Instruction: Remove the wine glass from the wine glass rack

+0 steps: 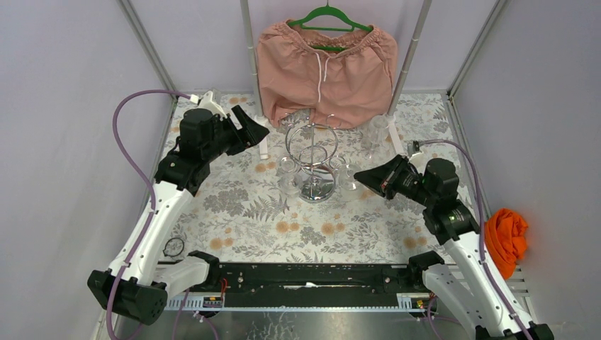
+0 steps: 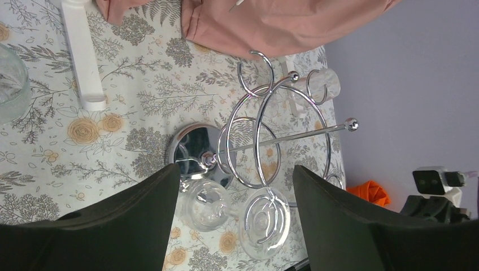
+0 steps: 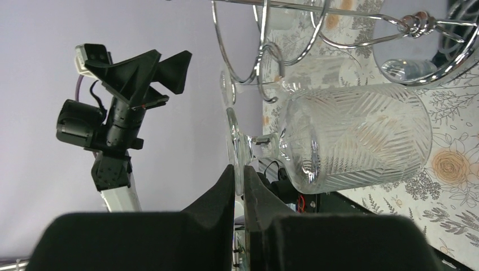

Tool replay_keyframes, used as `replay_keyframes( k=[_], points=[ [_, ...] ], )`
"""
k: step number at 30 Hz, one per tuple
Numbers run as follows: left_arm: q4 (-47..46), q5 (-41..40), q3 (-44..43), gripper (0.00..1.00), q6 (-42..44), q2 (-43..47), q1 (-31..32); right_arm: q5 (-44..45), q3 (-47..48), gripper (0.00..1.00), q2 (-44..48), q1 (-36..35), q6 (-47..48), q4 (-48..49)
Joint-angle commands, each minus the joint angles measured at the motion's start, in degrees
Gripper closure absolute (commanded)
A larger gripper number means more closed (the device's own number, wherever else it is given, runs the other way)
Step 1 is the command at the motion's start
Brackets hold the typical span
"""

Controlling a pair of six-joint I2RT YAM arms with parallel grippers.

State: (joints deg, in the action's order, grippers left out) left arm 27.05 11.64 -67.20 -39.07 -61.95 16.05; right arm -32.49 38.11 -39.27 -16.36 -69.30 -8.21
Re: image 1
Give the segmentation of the chrome wine glass rack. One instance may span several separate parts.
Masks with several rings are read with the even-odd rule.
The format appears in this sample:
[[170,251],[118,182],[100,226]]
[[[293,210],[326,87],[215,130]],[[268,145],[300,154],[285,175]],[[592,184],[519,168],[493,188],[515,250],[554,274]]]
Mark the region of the chrome wine glass rack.
[[337,129],[313,122],[306,110],[287,115],[281,127],[287,155],[300,176],[300,198],[308,203],[329,199],[337,185],[333,167],[339,149]]

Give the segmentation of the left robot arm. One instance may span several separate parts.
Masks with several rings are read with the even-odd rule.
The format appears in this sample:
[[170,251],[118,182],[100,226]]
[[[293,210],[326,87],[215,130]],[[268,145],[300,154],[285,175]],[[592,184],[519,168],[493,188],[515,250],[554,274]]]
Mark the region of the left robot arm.
[[91,272],[87,285],[106,314],[144,325],[158,320],[174,298],[197,285],[210,291],[220,281],[217,257],[192,251],[158,271],[159,257],[184,208],[210,174],[210,163],[222,154],[233,156],[258,145],[269,129],[240,106],[227,115],[205,108],[185,112],[176,146],[159,163],[150,201],[123,250],[105,271]]

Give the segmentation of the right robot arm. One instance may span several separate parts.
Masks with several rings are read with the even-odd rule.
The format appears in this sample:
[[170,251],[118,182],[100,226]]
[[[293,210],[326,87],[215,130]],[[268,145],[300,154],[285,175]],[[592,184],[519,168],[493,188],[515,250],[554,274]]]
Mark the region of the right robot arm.
[[455,165],[434,158],[419,173],[407,157],[396,155],[354,179],[385,199],[400,194],[424,207],[425,226],[459,268],[464,283],[434,251],[411,258],[410,288],[434,293],[471,339],[553,339],[547,324],[537,324],[517,301],[481,244],[483,228],[459,200]]

